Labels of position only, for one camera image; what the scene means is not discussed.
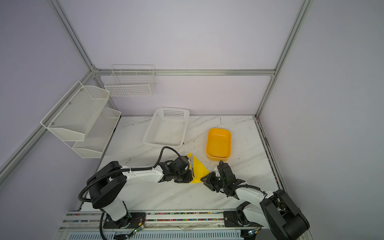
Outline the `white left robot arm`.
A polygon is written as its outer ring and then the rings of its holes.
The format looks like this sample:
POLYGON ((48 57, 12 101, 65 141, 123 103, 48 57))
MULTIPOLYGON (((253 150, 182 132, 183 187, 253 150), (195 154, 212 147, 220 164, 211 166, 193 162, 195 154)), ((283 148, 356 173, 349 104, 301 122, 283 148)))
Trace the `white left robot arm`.
POLYGON ((101 210, 112 221, 119 222, 131 217, 126 204, 119 198, 119 193, 124 187, 170 181, 188 184, 193 181, 194 176, 193 162, 187 156, 159 162, 152 167, 128 168, 113 161, 88 179, 79 197, 82 198, 85 192, 88 192, 88 202, 94 209, 101 210))

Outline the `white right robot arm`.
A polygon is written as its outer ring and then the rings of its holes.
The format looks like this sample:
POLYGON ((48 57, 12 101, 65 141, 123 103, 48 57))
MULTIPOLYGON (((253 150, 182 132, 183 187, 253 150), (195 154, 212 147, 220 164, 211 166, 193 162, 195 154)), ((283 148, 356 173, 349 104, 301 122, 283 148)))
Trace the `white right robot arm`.
POLYGON ((310 223, 284 190, 264 191, 238 179, 231 167, 220 161, 215 171, 194 167, 193 177, 208 189, 235 198, 242 203, 224 214, 229 227, 269 229, 277 240, 296 240, 310 228, 310 223))

